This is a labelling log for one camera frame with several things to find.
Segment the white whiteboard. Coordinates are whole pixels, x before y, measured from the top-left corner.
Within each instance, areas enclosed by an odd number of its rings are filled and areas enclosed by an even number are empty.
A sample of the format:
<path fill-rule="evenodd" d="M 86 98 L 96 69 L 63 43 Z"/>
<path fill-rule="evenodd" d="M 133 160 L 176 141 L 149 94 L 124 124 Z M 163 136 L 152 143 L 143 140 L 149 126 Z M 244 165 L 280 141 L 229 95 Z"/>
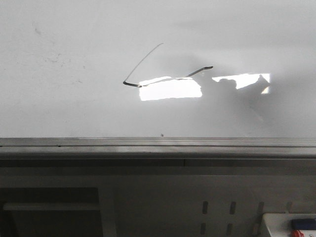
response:
<path fill-rule="evenodd" d="M 315 137 L 313 0 L 3 0 L 1 137 Z"/>

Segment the white pegboard panel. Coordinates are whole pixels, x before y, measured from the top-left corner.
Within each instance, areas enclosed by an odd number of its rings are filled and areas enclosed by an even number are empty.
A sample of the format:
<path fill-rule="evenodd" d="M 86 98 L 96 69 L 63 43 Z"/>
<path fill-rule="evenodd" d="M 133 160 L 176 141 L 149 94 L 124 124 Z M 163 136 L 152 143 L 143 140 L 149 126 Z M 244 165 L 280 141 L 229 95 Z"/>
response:
<path fill-rule="evenodd" d="M 98 187 L 106 237 L 259 237 L 264 213 L 314 213 L 314 175 L 130 175 Z"/>

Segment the white bin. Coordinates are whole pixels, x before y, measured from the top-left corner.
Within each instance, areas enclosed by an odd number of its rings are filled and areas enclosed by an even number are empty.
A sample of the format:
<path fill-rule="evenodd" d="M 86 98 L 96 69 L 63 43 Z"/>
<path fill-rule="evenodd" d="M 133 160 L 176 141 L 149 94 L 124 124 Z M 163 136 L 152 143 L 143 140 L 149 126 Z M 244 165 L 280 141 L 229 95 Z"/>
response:
<path fill-rule="evenodd" d="M 260 237 L 290 237 L 291 220 L 316 218 L 315 214 L 265 213 L 260 226 Z"/>

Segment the red item in bin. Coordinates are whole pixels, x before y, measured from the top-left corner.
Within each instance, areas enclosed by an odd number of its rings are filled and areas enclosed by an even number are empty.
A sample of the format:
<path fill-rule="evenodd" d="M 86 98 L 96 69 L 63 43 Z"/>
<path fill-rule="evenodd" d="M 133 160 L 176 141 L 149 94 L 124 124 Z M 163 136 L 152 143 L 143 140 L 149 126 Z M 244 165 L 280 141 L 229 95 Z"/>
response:
<path fill-rule="evenodd" d="M 291 237 L 309 237 L 309 233 L 305 230 L 293 230 Z"/>

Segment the blue item in bin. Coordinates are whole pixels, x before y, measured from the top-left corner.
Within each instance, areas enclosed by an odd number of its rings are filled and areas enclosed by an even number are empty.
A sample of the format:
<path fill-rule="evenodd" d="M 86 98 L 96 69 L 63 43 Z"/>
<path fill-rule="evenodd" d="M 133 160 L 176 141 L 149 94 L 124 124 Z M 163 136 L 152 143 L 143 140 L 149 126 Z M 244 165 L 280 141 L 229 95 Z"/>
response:
<path fill-rule="evenodd" d="M 291 221 L 291 227 L 294 230 L 316 230 L 315 219 L 294 219 Z"/>

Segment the aluminium whiteboard tray rail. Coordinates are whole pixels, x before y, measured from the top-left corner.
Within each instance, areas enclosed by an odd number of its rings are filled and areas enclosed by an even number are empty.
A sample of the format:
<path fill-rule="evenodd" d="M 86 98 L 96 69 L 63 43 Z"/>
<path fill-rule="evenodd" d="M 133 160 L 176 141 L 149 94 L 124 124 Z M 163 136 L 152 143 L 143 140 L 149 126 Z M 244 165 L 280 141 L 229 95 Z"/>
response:
<path fill-rule="evenodd" d="M 2 167 L 310 166 L 314 138 L 2 138 Z"/>

